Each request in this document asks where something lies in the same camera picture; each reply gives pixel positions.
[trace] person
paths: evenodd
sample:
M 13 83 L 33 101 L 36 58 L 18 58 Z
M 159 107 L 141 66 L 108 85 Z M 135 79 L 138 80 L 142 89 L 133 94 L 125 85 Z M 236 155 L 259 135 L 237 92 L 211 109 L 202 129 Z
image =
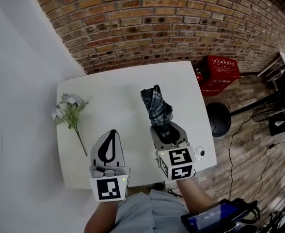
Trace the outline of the person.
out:
M 186 203 L 171 194 L 151 189 L 149 194 L 102 202 L 85 226 L 84 233 L 186 233 L 181 216 L 197 213 L 215 201 L 192 179 L 177 181 Z

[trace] white wall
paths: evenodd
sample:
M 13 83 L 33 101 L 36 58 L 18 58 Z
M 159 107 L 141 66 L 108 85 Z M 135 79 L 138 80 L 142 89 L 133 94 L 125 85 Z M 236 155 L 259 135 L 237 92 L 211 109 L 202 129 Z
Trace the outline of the white wall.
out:
M 89 190 L 64 187 L 51 110 L 84 75 L 36 0 L 0 0 L 0 233 L 83 232 Z

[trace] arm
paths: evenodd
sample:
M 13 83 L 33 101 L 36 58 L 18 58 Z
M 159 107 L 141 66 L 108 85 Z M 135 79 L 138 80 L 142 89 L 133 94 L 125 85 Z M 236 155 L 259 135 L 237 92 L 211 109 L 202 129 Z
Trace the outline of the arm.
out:
M 109 233 L 113 230 L 118 202 L 100 203 L 85 226 L 84 233 Z
M 203 211 L 215 203 L 193 179 L 177 181 L 177 185 L 190 213 Z

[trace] flower stem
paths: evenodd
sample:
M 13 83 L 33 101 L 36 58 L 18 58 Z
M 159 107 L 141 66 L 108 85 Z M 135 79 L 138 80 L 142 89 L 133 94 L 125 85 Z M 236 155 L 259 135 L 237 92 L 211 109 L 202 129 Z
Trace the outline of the flower stem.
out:
M 76 131 L 76 133 L 77 133 L 77 136 L 78 136 L 78 138 L 79 138 L 79 140 L 80 140 L 80 143 L 81 143 L 81 145 L 82 145 L 82 147 L 83 147 L 83 150 L 84 150 L 85 155 L 88 156 L 88 154 L 86 153 L 85 147 L 84 147 L 84 145 L 83 145 L 83 143 L 82 143 L 82 140 L 81 140 L 81 137 L 80 137 L 78 128 L 74 128 L 74 129 L 75 129 L 75 131 Z

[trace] white table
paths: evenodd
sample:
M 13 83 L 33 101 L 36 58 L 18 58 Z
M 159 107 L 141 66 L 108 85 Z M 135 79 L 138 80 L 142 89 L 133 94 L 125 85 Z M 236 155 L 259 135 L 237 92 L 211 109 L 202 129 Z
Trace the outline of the white table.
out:
M 85 156 L 74 130 L 57 126 L 60 161 L 65 185 L 91 189 L 90 151 L 100 136 L 111 129 L 120 134 L 125 165 L 131 169 L 129 186 L 167 180 L 155 160 L 151 122 L 140 91 L 158 84 L 164 100 L 173 107 L 173 122 L 182 127 L 193 148 L 206 155 L 196 171 L 217 164 L 211 129 L 200 87 L 190 61 L 129 67 L 92 74 L 58 84 L 57 102 L 63 93 L 92 100 L 81 113 L 79 131 L 88 152 Z

